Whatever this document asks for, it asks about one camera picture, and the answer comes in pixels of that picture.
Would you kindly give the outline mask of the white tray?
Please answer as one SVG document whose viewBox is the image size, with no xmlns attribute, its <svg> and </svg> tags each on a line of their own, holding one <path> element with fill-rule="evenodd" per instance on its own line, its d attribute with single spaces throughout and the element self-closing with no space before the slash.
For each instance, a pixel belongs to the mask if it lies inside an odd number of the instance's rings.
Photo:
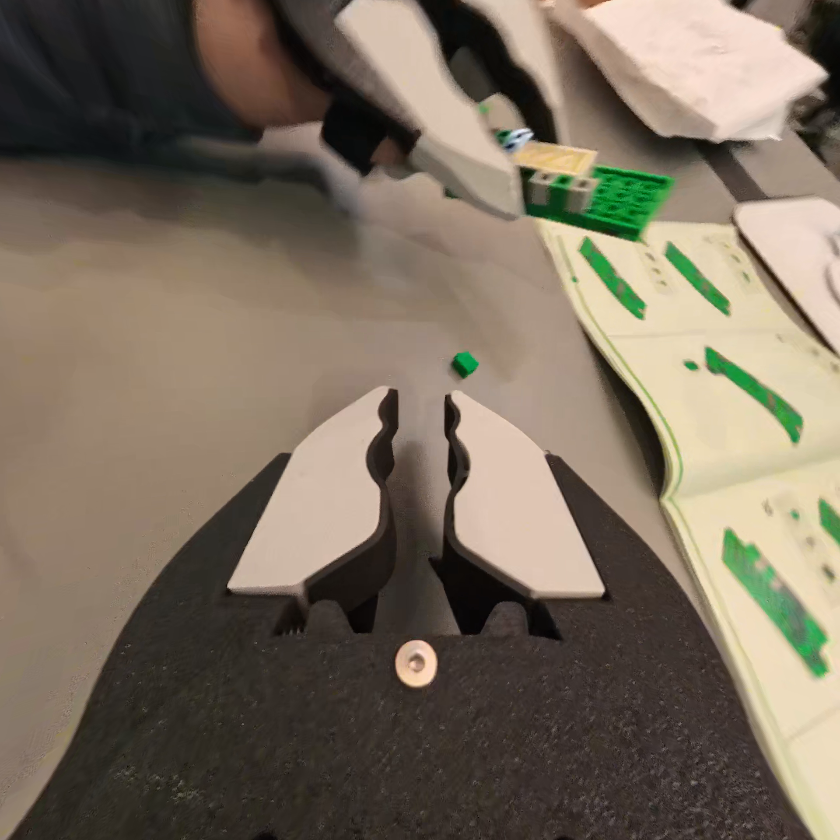
<svg viewBox="0 0 840 840">
<path fill-rule="evenodd" d="M 734 223 L 793 303 L 839 353 L 839 207 L 815 196 L 736 205 Z"/>
</svg>

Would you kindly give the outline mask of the white paper napkin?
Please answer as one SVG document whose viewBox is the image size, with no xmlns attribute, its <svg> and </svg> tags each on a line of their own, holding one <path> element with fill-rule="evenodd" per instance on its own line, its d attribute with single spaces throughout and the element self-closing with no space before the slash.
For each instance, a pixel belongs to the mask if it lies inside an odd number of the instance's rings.
<svg viewBox="0 0 840 840">
<path fill-rule="evenodd" d="M 783 30 L 728 2 L 555 2 L 552 16 L 665 138 L 777 140 L 828 79 Z"/>
</svg>

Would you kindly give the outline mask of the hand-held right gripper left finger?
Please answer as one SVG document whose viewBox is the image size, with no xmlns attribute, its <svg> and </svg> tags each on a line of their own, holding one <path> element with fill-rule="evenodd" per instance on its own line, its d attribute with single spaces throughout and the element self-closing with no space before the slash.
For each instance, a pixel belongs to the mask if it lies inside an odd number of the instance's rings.
<svg viewBox="0 0 840 840">
<path fill-rule="evenodd" d="M 290 454 L 227 583 L 232 595 L 283 595 L 302 611 L 365 609 L 390 579 L 396 530 L 398 393 L 378 386 L 316 427 Z"/>
</svg>

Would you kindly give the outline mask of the person's left forearm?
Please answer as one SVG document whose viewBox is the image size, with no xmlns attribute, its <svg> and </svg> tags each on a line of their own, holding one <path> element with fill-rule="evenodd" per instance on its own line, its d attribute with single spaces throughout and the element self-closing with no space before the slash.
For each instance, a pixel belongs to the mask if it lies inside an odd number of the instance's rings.
<svg viewBox="0 0 840 840">
<path fill-rule="evenodd" d="M 184 1 L 2 1 L 2 154 L 144 158 L 261 132 L 203 74 Z"/>
</svg>

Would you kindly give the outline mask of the person's left hand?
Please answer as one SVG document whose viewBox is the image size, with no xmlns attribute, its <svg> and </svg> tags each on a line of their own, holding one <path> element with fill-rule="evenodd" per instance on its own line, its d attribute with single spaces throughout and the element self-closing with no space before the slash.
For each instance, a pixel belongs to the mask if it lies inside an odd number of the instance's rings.
<svg viewBox="0 0 840 840">
<path fill-rule="evenodd" d="M 322 121 L 329 96 L 281 44 L 270 2 L 195 1 L 193 33 L 205 78 L 247 128 L 263 133 Z"/>
</svg>

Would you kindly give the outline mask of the brick instruction booklet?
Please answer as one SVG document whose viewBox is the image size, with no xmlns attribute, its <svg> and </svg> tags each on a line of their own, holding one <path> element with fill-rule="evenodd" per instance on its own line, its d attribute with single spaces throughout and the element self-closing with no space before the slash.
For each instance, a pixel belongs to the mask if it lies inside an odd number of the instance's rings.
<svg viewBox="0 0 840 840">
<path fill-rule="evenodd" d="M 728 224 L 630 242 L 535 222 L 588 337 L 664 451 L 660 505 L 772 769 L 839 834 L 838 358 Z"/>
</svg>

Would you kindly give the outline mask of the green brick assembly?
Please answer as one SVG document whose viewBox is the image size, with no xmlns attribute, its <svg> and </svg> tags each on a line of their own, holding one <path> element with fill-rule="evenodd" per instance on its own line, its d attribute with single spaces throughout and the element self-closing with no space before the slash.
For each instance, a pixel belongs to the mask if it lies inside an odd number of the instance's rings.
<svg viewBox="0 0 840 840">
<path fill-rule="evenodd" d="M 529 129 L 495 135 L 533 218 L 638 242 L 674 187 L 671 176 L 599 164 L 596 151 L 540 142 Z"/>
</svg>

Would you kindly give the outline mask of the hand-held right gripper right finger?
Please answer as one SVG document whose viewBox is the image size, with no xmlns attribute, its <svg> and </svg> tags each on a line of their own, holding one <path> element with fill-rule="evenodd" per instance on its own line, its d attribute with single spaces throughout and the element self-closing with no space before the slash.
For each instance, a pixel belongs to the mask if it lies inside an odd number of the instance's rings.
<svg viewBox="0 0 840 840">
<path fill-rule="evenodd" d="M 606 584 L 550 455 L 465 392 L 444 399 L 444 435 L 449 490 L 432 566 L 459 632 L 481 634 L 513 604 L 526 634 L 559 636 L 549 605 L 598 603 Z"/>
</svg>

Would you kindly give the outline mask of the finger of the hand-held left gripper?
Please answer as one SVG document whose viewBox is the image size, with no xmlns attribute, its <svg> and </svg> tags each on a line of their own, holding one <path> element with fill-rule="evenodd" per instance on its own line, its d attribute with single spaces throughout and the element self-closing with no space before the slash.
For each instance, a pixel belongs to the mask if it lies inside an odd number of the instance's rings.
<svg viewBox="0 0 840 840">
<path fill-rule="evenodd" d="M 411 167 L 485 212 L 523 216 L 520 177 L 456 84 L 419 4 L 353 1 L 335 22 L 406 111 L 417 134 Z"/>
<path fill-rule="evenodd" d="M 556 43 L 538 2 L 466 1 L 480 17 L 479 55 L 490 78 L 540 141 L 566 141 L 565 96 Z"/>
</svg>

